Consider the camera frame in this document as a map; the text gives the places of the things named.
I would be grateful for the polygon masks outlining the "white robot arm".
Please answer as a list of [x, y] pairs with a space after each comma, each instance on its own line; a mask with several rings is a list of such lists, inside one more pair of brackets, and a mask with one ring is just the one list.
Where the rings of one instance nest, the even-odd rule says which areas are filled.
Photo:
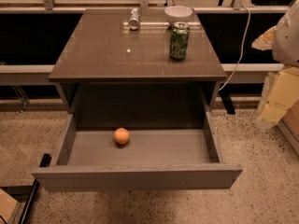
[[273, 59], [283, 64], [281, 71], [265, 78], [257, 109], [258, 127], [269, 129], [299, 100], [299, 0], [292, 3], [276, 26], [256, 38], [251, 46], [271, 49]]

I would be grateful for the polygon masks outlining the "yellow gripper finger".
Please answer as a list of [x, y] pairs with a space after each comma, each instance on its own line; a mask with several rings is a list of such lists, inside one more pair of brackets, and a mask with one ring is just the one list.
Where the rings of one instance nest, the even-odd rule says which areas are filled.
[[256, 38], [251, 46], [258, 50], [270, 50], [273, 46], [274, 34], [277, 27], [273, 26]]
[[270, 72], [263, 84], [257, 125], [262, 129], [277, 125], [298, 100], [299, 68], [287, 67], [276, 74]]

